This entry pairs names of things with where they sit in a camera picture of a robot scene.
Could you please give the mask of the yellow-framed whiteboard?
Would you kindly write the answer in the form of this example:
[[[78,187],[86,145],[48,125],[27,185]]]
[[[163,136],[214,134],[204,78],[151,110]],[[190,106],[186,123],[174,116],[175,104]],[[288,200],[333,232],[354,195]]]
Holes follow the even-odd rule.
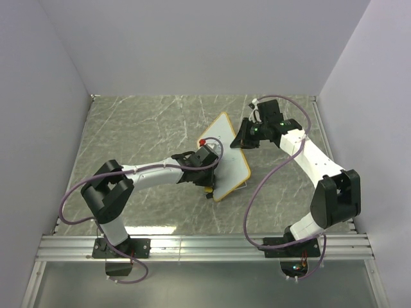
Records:
[[[223,156],[214,170],[215,184],[213,185],[212,199],[222,201],[228,194],[247,186],[251,170],[243,151],[239,148],[230,148],[236,133],[226,112],[222,112],[197,139],[200,141],[208,137],[218,139],[223,146]]]

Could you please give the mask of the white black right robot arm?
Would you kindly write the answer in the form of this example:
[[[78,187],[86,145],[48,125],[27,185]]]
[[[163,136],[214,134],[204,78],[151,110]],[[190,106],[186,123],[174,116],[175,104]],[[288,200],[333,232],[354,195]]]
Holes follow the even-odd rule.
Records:
[[[249,150],[258,148],[261,141],[273,142],[289,158],[264,177],[257,191],[276,171],[292,160],[306,173],[315,188],[310,212],[285,231],[288,238],[283,241],[283,248],[288,255],[300,255],[306,249],[306,240],[337,223],[360,215],[360,175],[353,169],[345,170],[333,162],[308,138],[308,133],[297,121],[290,119],[263,123],[245,117],[230,147]]]

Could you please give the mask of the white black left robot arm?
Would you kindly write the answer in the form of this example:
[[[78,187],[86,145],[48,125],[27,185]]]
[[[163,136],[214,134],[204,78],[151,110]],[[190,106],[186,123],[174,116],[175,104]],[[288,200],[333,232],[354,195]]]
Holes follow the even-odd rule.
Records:
[[[108,239],[109,253],[115,258],[132,253],[121,213],[134,191],[186,182],[212,187],[219,158],[214,150],[203,146],[153,164],[126,166],[116,160],[104,163],[96,173],[99,178],[85,184],[80,193]]]

